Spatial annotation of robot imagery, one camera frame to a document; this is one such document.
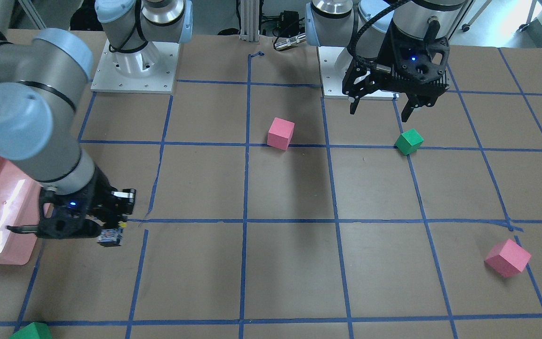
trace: cube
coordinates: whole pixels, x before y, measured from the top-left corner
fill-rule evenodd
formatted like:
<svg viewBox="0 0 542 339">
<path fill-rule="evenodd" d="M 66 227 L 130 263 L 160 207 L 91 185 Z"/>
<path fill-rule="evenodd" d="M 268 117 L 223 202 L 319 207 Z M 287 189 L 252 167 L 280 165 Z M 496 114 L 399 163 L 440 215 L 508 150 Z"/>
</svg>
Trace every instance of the cube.
<svg viewBox="0 0 542 339">
<path fill-rule="evenodd" d="M 521 273 L 530 259 L 530 253 L 513 240 L 507 239 L 495 245 L 484 262 L 503 277 L 511 277 Z"/>
<path fill-rule="evenodd" d="M 294 122 L 275 118 L 267 134 L 267 144 L 280 150 L 287 150 L 293 133 Z"/>
<path fill-rule="evenodd" d="M 415 129 L 409 129 L 405 133 L 402 133 L 399 138 L 396 140 L 394 146 L 403 153 L 404 156 L 411 154 L 422 145 L 423 137 L 417 133 Z"/>
<path fill-rule="evenodd" d="M 42 323 L 30 323 L 22 330 L 14 333 L 9 339 L 52 339 L 47 325 Z"/>
</svg>

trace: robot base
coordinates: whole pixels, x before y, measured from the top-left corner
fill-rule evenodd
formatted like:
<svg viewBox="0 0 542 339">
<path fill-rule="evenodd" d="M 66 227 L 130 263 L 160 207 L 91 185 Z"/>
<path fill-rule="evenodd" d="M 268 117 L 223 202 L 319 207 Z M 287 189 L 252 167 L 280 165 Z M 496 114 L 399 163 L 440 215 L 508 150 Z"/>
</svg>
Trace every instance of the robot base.
<svg viewBox="0 0 542 339">
<path fill-rule="evenodd" d="M 344 71 L 336 67 L 336 61 L 340 53 L 344 51 L 344 47 L 319 47 L 319 68 L 321 71 L 321 80 L 323 83 L 323 96 L 333 99 L 347 99 L 348 95 L 342 94 L 342 79 L 344 79 Z M 393 92 L 376 91 L 373 94 L 368 94 L 361 99 L 369 100 L 392 100 L 399 97 Z"/>
<path fill-rule="evenodd" d="M 173 94 L 175 73 L 179 59 L 179 44 L 172 42 L 151 42 L 160 51 L 156 73 L 148 77 L 127 77 L 116 69 L 114 55 L 108 51 L 106 40 L 102 56 L 97 64 L 91 90 L 108 93 L 157 93 Z"/>
</svg>

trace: grid line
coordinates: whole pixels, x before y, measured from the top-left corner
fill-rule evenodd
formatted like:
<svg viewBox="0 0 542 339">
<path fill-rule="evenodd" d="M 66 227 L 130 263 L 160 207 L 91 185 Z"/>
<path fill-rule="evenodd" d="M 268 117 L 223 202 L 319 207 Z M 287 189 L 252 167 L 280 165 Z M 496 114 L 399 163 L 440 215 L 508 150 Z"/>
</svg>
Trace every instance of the grid line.
<svg viewBox="0 0 542 339">
<path fill-rule="evenodd" d="M 482 142 L 480 141 L 480 137 L 478 136 L 478 132 L 476 131 L 476 127 L 474 126 L 474 122 L 471 120 L 471 114 L 469 110 L 467 109 L 467 105 L 465 105 L 465 101 L 463 99 L 463 96 L 461 95 L 461 92 L 459 92 L 459 86 L 457 85 L 457 81 L 455 80 L 455 77 L 453 75 L 453 71 L 451 70 L 451 67 L 447 64 L 447 68 L 449 69 L 449 73 L 451 75 L 451 79 L 453 80 L 453 85 L 455 86 L 456 90 L 458 90 L 458 96 L 460 98 L 461 104 L 463 105 L 463 109 L 465 111 L 465 116 L 467 116 L 467 120 L 470 123 L 471 131 L 474 133 L 474 137 L 476 138 L 476 142 L 478 143 L 478 147 L 480 148 L 480 153 L 482 153 L 482 158 L 484 159 L 484 163 L 486 164 L 486 169 L 488 170 L 488 174 L 491 177 L 491 180 L 493 181 L 493 186 L 495 187 L 495 191 L 497 191 L 497 197 L 499 198 L 499 203 L 501 204 L 501 209 L 503 210 L 503 214 L 505 215 L 505 219 L 510 226 L 510 217 L 507 214 L 507 210 L 505 208 L 505 202 L 503 201 L 503 197 L 501 196 L 501 191 L 499 190 L 499 185 L 497 184 L 497 179 L 495 178 L 493 174 L 493 169 L 491 168 L 490 163 L 488 163 L 488 157 L 486 157 L 486 153 L 484 152 L 484 148 L 482 147 Z"/>
<path fill-rule="evenodd" d="M 192 141 L 125 141 L 125 140 L 81 140 L 82 144 L 119 144 L 119 145 L 176 145 L 176 146 L 236 146 L 236 147 L 271 147 L 267 144 L 240 142 L 192 142 Z M 290 147 L 325 148 L 325 144 L 290 144 Z M 330 144 L 329 148 L 385 148 L 394 149 L 394 145 L 349 145 Z M 461 147 L 461 146 L 420 146 L 420 150 L 450 150 L 450 151 L 491 151 L 491 152 L 542 152 L 542 148 L 490 148 L 490 147 Z"/>
<path fill-rule="evenodd" d="M 159 223 L 159 224 L 180 224 L 180 223 L 243 223 L 244 219 L 129 219 L 135 223 Z M 335 223 L 335 219 L 247 219 L 248 223 Z M 493 224 L 507 229 L 512 228 L 519 232 L 524 232 L 521 227 L 508 225 L 506 220 L 499 219 L 426 219 L 428 223 L 471 223 L 471 224 Z M 366 223 L 366 224 L 422 224 L 423 219 L 338 219 L 338 223 Z M 526 224 L 542 223 L 542 220 L 515 220 L 514 222 Z"/>
<path fill-rule="evenodd" d="M 499 54 L 501 54 L 501 58 L 503 59 L 503 62 L 505 62 L 505 66 L 507 66 L 508 71 L 511 74 L 511 77 L 514 79 L 514 82 L 516 83 L 516 86 L 518 86 L 518 89 L 520 90 L 520 94 L 524 98 L 524 101 L 526 105 L 528 106 L 528 109 L 531 111 L 531 114 L 533 115 L 534 121 L 536 122 L 536 126 L 538 126 L 538 129 L 541 131 L 542 134 L 542 126 L 539 122 L 538 118 L 536 117 L 536 114 L 533 110 L 533 106 L 531 106 L 531 103 L 528 101 L 528 98 L 526 97 L 524 90 L 522 90 L 522 86 L 520 86 L 520 83 L 518 82 L 518 79 L 516 78 L 516 75 L 514 75 L 514 71 L 511 70 L 510 64 L 507 62 L 507 59 L 505 58 L 505 55 L 503 55 L 503 51 L 501 51 L 501 48 L 497 48 L 499 50 Z"/>
<path fill-rule="evenodd" d="M 396 121 L 399 125 L 400 133 L 403 133 L 403 124 L 400 122 L 399 110 L 396 107 L 396 100 L 392 101 L 394 114 L 396 115 Z M 420 207 L 420 213 L 422 214 L 424 227 L 426 229 L 426 235 L 428 236 L 428 243 L 430 243 L 430 250 L 432 251 L 432 259 L 434 260 L 434 266 L 436 267 L 436 273 L 438 275 L 438 282 L 440 283 L 440 289 L 443 293 L 443 299 L 445 299 L 445 308 L 447 309 L 447 318 L 451 325 L 451 331 L 453 332 L 453 339 L 458 339 L 457 328 L 455 326 L 453 311 L 451 310 L 451 304 L 449 302 L 449 296 L 447 294 L 447 288 L 445 286 L 445 279 L 443 278 L 443 273 L 440 268 L 440 263 L 438 261 L 438 253 L 436 252 L 436 247 L 434 246 L 434 239 L 432 238 L 432 231 L 430 230 L 430 225 L 428 223 L 428 218 L 426 217 L 426 210 L 423 206 L 422 194 L 420 192 L 419 185 L 417 184 L 417 176 L 415 175 L 415 169 L 413 168 L 413 162 L 411 161 L 411 155 L 407 154 L 407 162 L 409 163 L 409 171 L 411 171 L 411 179 L 413 180 L 413 186 L 415 187 L 415 195 L 417 195 L 417 202 Z"/>
<path fill-rule="evenodd" d="M 152 212 L 152 210 L 154 208 L 154 201 L 156 199 L 156 190 L 158 188 L 158 180 L 159 180 L 159 177 L 160 177 L 160 168 L 162 167 L 162 160 L 163 160 L 163 157 L 164 157 L 164 139 L 166 138 L 168 123 L 170 122 L 170 112 L 171 112 L 172 108 L 173 108 L 173 96 L 171 95 L 170 98 L 168 99 L 168 107 L 167 107 L 167 110 L 166 110 L 166 118 L 164 119 L 164 129 L 163 129 L 163 132 L 162 132 L 162 138 L 160 139 L 159 164 L 158 164 L 158 167 L 156 169 L 156 177 L 154 178 L 154 183 L 152 184 L 152 193 L 150 194 L 150 203 L 148 204 L 148 212 L 146 212 L 146 215 L 144 216 L 144 219 L 145 219 L 145 217 L 147 217 Z"/>
<path fill-rule="evenodd" d="M 244 202 L 242 219 L 242 239 L 241 239 L 241 268 L 239 274 L 239 330 L 238 338 L 244 338 L 244 318 L 246 312 L 246 260 L 247 260 L 247 232 L 248 232 L 248 172 L 250 161 L 250 92 L 252 84 L 252 58 L 264 56 L 264 53 L 258 51 L 255 54 L 248 54 L 247 57 L 247 95 L 246 95 L 246 147 L 244 160 Z"/>
<path fill-rule="evenodd" d="M 85 131 L 85 127 L 87 126 L 87 121 L 89 120 L 89 114 L 91 114 L 91 109 L 93 108 L 93 103 L 95 102 L 95 97 L 97 96 L 97 92 L 93 92 L 91 94 L 91 99 L 89 100 L 89 106 L 87 107 L 87 112 L 85 113 L 85 117 L 83 118 L 83 122 L 81 124 L 81 129 L 79 131 L 79 135 L 77 137 L 77 140 L 80 142 L 82 140 L 82 134 Z"/>
<path fill-rule="evenodd" d="M 139 264 L 137 266 L 135 286 L 133 287 L 133 298 L 131 299 L 131 309 L 129 310 L 129 319 L 127 320 L 127 331 L 125 332 L 125 339 L 130 339 L 131 337 L 133 318 L 135 317 L 135 307 L 137 306 L 137 296 L 139 294 L 139 286 L 142 282 L 143 260 L 146 257 L 146 247 L 148 247 L 148 234 L 149 230 L 143 230 L 142 250 L 139 255 Z"/>
<path fill-rule="evenodd" d="M 329 129 L 327 128 L 327 116 L 325 114 L 325 100 L 321 96 L 321 112 L 323 115 L 323 132 L 325 133 L 325 144 L 327 151 L 327 167 L 329 169 L 329 186 L 332 191 L 332 206 L 334 208 L 334 220 L 336 227 L 336 241 L 338 244 L 338 260 L 340 261 L 340 277 L 342 278 L 342 290 L 344 293 L 344 307 L 346 309 L 346 319 L 348 325 L 349 338 L 354 339 L 355 334 L 352 327 L 351 299 L 348 294 L 348 284 L 346 282 L 346 268 L 344 266 L 344 252 L 342 251 L 342 236 L 340 233 L 340 218 L 338 217 L 338 201 L 336 198 L 336 187 L 334 182 L 334 167 L 332 164 L 332 153 L 329 147 Z"/>
<path fill-rule="evenodd" d="M 516 243 L 518 244 L 518 246 L 521 247 L 522 244 L 520 243 L 520 238 L 518 238 L 518 236 L 515 235 L 514 239 L 516 239 Z M 531 282 L 533 283 L 533 287 L 536 292 L 536 297 L 538 298 L 538 302 L 541 304 L 541 308 L 542 308 L 542 294 L 541 294 L 541 291 L 538 289 L 538 284 L 536 283 L 533 271 L 531 270 L 531 266 L 528 263 L 526 264 L 526 270 L 528 272 L 528 276 L 531 278 Z"/>
<path fill-rule="evenodd" d="M 542 319 L 542 313 L 507 313 L 507 314 L 461 314 L 453 315 L 456 321 L 465 320 L 491 320 L 491 319 Z M 378 323 L 378 322 L 432 322 L 449 320 L 447 315 L 413 315 L 407 317 L 353 317 L 353 323 Z M 304 323 L 346 323 L 346 317 L 338 318 L 264 318 L 245 319 L 247 324 L 304 324 Z M 27 326 L 33 321 L 23 321 L 21 326 Z M 127 326 L 127 320 L 59 320 L 44 322 L 47 326 Z M 0 322 L 0 327 L 11 327 L 16 322 Z M 133 326 L 181 326 L 181 325 L 237 325 L 239 319 L 181 319 L 181 320 L 134 320 Z"/>
<path fill-rule="evenodd" d="M 37 261 L 35 262 L 35 266 L 32 269 L 31 279 L 30 281 L 28 281 L 28 287 L 26 288 L 26 293 L 24 294 L 24 300 L 22 301 L 20 313 L 18 313 L 18 320 L 15 322 L 14 333 L 19 331 L 20 327 L 22 326 L 24 313 L 26 313 L 26 307 L 28 307 L 28 300 L 31 298 L 32 288 L 35 285 L 35 280 L 37 279 L 37 272 L 39 272 L 39 266 L 41 265 L 41 255 L 43 255 L 44 247 L 45 247 L 45 241 L 41 241 L 41 249 L 39 249 L 39 255 L 37 256 Z"/>
</svg>

